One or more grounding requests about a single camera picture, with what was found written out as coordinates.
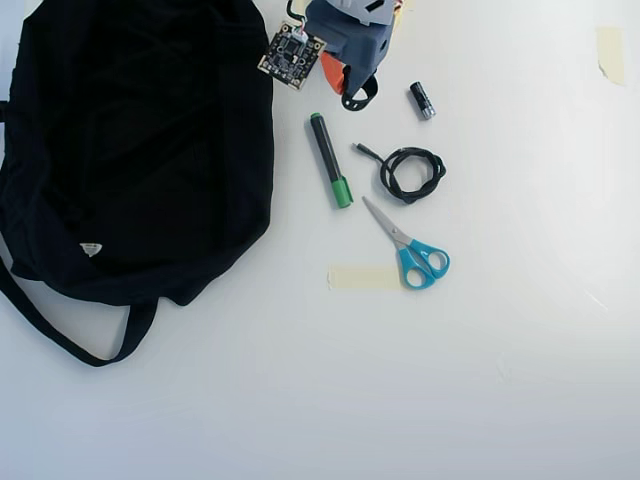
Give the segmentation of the blue-grey gripper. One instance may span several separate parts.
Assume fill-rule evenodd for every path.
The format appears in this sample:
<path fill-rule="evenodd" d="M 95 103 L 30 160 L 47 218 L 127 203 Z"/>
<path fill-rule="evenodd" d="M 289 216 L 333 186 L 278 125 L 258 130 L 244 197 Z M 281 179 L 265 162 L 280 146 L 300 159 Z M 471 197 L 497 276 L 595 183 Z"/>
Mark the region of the blue-grey gripper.
<path fill-rule="evenodd" d="M 329 53 L 323 52 L 320 60 L 332 90 L 349 99 L 362 90 L 365 99 L 373 99 L 379 91 L 373 71 L 390 44 L 394 2 L 317 0 L 305 13 L 307 31 L 327 43 Z"/>

